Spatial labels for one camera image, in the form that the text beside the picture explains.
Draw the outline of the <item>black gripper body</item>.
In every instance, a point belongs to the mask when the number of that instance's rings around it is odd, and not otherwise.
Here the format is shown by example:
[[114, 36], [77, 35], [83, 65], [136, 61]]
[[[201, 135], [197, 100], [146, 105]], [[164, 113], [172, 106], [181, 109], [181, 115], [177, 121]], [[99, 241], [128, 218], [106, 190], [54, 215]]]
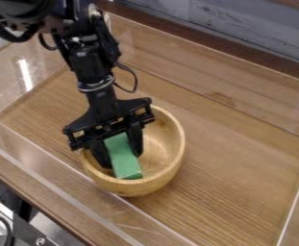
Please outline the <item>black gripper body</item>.
[[83, 93], [89, 109], [63, 129], [73, 150], [90, 149], [93, 140], [105, 141], [118, 134], [128, 134], [128, 129], [136, 123], [140, 123], [145, 129], [154, 121], [149, 97], [118, 99], [113, 86]]

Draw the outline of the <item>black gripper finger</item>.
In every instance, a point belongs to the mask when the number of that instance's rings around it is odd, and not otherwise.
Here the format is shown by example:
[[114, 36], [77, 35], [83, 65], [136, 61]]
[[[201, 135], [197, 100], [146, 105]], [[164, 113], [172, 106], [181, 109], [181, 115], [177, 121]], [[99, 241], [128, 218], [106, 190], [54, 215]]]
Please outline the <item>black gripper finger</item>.
[[144, 128], [140, 123], [136, 123], [128, 129], [128, 137], [132, 150], [137, 157], [142, 156], [145, 151], [145, 142], [144, 142]]
[[102, 140], [93, 140], [90, 143], [90, 152], [98, 160], [101, 166], [106, 169], [113, 168], [111, 157], [109, 149]]

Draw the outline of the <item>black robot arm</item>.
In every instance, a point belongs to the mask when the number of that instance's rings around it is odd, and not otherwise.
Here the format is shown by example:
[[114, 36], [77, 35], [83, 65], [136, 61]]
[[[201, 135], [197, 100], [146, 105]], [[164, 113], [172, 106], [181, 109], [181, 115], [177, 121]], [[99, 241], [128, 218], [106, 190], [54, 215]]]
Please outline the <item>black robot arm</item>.
[[154, 121], [152, 99], [117, 98], [114, 69], [126, 66], [118, 61], [118, 41], [94, 0], [0, 0], [0, 37], [22, 43], [45, 35], [51, 35], [54, 44], [42, 45], [61, 53], [89, 102], [83, 116], [63, 129], [70, 148], [87, 149], [110, 168], [107, 138], [126, 134], [133, 153], [144, 154], [144, 129]]

